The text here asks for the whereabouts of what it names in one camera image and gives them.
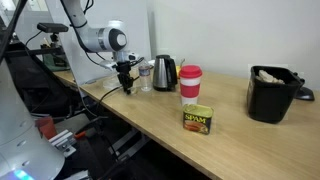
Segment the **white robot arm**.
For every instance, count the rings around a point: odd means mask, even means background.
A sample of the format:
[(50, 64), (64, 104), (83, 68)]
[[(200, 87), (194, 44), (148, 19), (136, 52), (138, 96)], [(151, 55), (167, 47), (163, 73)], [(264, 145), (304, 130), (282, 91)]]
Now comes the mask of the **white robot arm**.
[(130, 94), (133, 78), (130, 76), (130, 52), (125, 25), (120, 20), (111, 20), (106, 27), (90, 27), (82, 10), (80, 0), (60, 0), (63, 9), (73, 27), (81, 48), (87, 53), (112, 52), (118, 80), (125, 93)]

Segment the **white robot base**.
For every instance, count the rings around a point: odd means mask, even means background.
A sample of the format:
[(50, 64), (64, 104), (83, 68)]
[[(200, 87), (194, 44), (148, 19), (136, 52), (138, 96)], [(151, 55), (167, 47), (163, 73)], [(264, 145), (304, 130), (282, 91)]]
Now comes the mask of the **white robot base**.
[(65, 158), (40, 135), (7, 63), (0, 65), (0, 180), (53, 180)]

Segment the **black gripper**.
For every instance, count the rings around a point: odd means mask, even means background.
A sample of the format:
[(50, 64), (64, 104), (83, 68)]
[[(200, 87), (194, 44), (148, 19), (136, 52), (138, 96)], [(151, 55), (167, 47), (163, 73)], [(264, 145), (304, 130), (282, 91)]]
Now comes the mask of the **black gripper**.
[(115, 58), (118, 79), (120, 84), (123, 86), (123, 91), (127, 94), (133, 94), (133, 78), (130, 76), (131, 62), (137, 60), (138, 56), (133, 52), (119, 51), (115, 53)]

